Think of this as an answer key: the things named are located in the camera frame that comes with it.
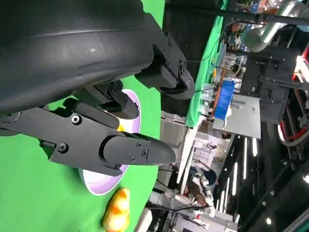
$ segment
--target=table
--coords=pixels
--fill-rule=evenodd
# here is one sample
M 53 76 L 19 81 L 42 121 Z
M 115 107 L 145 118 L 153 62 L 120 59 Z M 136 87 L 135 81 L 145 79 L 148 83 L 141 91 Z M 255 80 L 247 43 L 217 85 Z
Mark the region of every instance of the table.
M 223 5 L 221 9 L 225 9 L 227 5 L 227 0 L 223 1 Z M 217 16 L 214 23 L 213 28 L 211 30 L 211 33 L 209 35 L 204 54 L 202 56 L 203 60 L 200 63 L 199 71 L 197 74 L 197 79 L 195 81 L 195 89 L 196 92 L 193 96 L 193 98 L 190 101 L 190 107 L 186 116 L 186 126 L 193 128 L 197 125 L 198 119 L 200 118 L 201 113 L 198 111 L 198 107 L 200 105 L 200 100 L 202 96 L 201 90 L 203 89 L 203 86 L 205 83 L 209 83 L 211 79 L 211 73 L 209 72 L 212 59 L 218 59 L 220 52 L 217 52 L 218 46 L 220 46 L 219 37 L 221 34 L 222 29 L 222 23 L 223 23 L 223 17 Z
M 164 0 L 143 0 L 146 12 L 162 25 Z M 133 76 L 123 79 L 141 104 L 141 133 L 159 138 L 160 94 Z M 52 104 L 60 106 L 62 101 Z M 77 169 L 50 163 L 39 141 L 24 135 L 0 137 L 1 232 L 101 232 L 101 218 L 114 190 L 93 196 L 83 186 Z M 132 232 L 154 186 L 156 166 L 130 166 L 118 187 L 131 191 Z

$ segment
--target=fluorescent light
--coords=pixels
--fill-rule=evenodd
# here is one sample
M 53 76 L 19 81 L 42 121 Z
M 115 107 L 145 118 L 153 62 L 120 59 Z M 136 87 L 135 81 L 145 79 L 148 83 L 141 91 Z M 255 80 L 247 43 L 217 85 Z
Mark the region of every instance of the fluorescent light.
M 227 179 L 227 185 L 226 185 L 226 195 L 225 195 L 225 201 L 224 201 L 224 211 L 226 212 L 226 206 L 227 206 L 227 197 L 228 197 L 228 187 L 230 186 L 230 177 Z
M 236 187 L 237 187 L 237 169 L 238 163 L 234 164 L 234 174 L 233 174 L 233 188 L 232 188 L 232 195 L 236 195 Z
M 245 146 L 243 150 L 243 179 L 247 178 L 247 137 L 245 138 Z
M 216 205 L 216 210 L 219 210 L 219 199 L 217 199 L 217 205 Z
M 223 204 L 224 204 L 224 190 L 221 193 L 221 199 L 220 199 L 220 209 L 219 212 L 223 213 Z
M 301 71 L 305 80 L 309 82 L 309 69 L 304 62 L 304 59 L 301 56 L 297 56 L 296 58 L 296 67 L 295 72 Z
M 309 175 L 304 176 L 303 179 L 309 184 Z
M 256 142 L 256 138 L 252 139 L 252 152 L 253 152 L 253 156 L 256 157 L 256 155 L 257 155 L 257 142 Z
M 270 224 L 271 224 L 270 218 L 266 218 L 266 223 L 267 223 L 267 225 L 270 225 Z

